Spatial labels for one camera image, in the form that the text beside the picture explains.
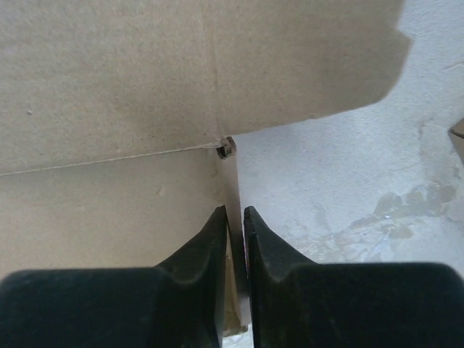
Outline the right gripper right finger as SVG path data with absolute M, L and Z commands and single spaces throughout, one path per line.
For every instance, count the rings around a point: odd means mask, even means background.
M 256 347 L 461 347 L 463 279 L 433 262 L 318 264 L 244 211 Z

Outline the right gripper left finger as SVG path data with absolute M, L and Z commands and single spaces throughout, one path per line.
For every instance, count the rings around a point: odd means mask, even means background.
M 149 268 L 21 270 L 1 281 L 3 347 L 220 347 L 224 207 Z

